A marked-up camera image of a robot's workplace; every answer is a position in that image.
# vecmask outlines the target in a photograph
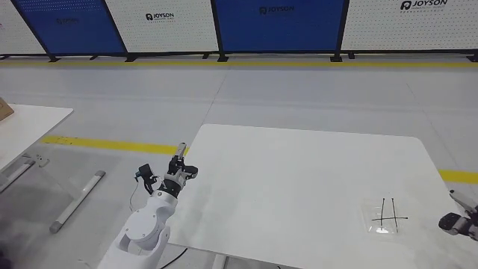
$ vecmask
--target yellow stripe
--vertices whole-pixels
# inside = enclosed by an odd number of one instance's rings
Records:
[[[41,140],[42,143],[62,144],[64,146],[85,146],[95,149],[117,149],[120,151],[147,152],[151,154],[174,155],[177,146],[155,143],[130,143],[126,141],[64,137],[50,135]]]
[[[64,137],[57,135],[46,136],[41,142],[61,144],[64,146],[85,146],[94,149],[116,149],[121,151],[147,152],[162,155],[173,155],[177,148],[177,146],[168,146],[165,144],[130,143],[126,141]],[[478,173],[460,170],[438,170],[438,172],[440,173],[441,178],[446,182],[478,184]]]
[[[394,68],[476,68],[478,63],[469,61],[455,63],[423,63],[423,62],[361,62],[346,61],[331,63],[328,61],[229,61],[218,63],[216,61],[63,61],[48,63],[46,61],[1,61],[0,67],[394,67]]]
[[[439,172],[446,182],[478,184],[478,173],[460,170],[439,170]]]

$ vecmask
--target pegboard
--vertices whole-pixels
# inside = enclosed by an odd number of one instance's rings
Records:
[[[128,52],[217,51],[211,0],[105,0]]]
[[[344,0],[216,0],[226,51],[335,50]]]
[[[350,0],[343,50],[477,48],[478,0]]]
[[[16,0],[52,54],[124,52],[101,0]]]
[[[0,55],[45,54],[10,0],[0,0]]]

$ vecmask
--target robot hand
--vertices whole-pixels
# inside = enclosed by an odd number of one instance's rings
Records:
[[[451,235],[465,235],[478,241],[478,205],[472,199],[455,190],[450,191],[450,196],[465,209],[470,218],[448,213],[440,219],[438,226]]]
[[[174,214],[178,204],[178,195],[188,179],[197,176],[198,169],[184,165],[186,144],[180,143],[176,154],[170,161],[164,182],[156,191],[152,185],[157,182],[148,164],[140,167],[135,179],[143,178],[144,188],[151,195],[146,206],[137,210],[126,221],[121,232],[114,239],[98,269],[154,269],[159,263],[167,241],[170,228],[166,221]],[[137,256],[128,252],[128,246],[134,242],[149,254]]]

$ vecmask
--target gray floor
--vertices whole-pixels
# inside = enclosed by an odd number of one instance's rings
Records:
[[[374,57],[369,61],[429,60]],[[203,123],[405,135],[421,139],[439,169],[478,171],[476,68],[233,63],[105,67],[95,66],[95,61],[71,67],[61,63],[0,67],[0,96],[7,101],[75,109],[55,129],[56,135],[176,145],[191,143]],[[156,173],[163,173],[169,157],[71,146],[37,148],[50,157],[53,170],[68,172],[78,185],[97,170],[105,170],[106,179],[60,233],[50,235],[49,224],[69,199],[39,170],[29,170],[0,195],[0,242],[16,268],[86,268],[78,259],[94,268],[131,213],[128,200],[135,169],[148,162]],[[478,199],[477,186],[449,183],[449,187]],[[142,206],[146,197],[139,189],[134,208]],[[180,251],[168,247],[161,264]],[[171,268],[209,269],[213,259],[211,254],[189,251]],[[228,269],[235,268],[276,266],[233,259]]]

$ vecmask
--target white table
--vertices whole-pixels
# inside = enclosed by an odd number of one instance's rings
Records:
[[[186,164],[171,244],[302,269],[477,267],[478,245],[438,228],[458,209],[417,138],[205,125]],[[409,219],[368,232],[392,197]]]
[[[10,106],[15,112],[0,121],[0,172],[7,169],[14,161],[27,152],[33,144],[63,122],[73,112],[71,108],[14,104]],[[33,158],[31,160],[26,161],[11,175],[6,176],[0,173],[0,192],[37,162],[39,167],[45,170],[73,198],[73,201],[50,227],[50,231],[56,233],[96,183],[104,176],[105,172],[99,171],[96,173],[87,185],[80,190],[71,184],[68,178],[62,177],[59,173],[53,174],[49,172],[46,167],[49,163],[47,158],[38,154],[32,155]]]

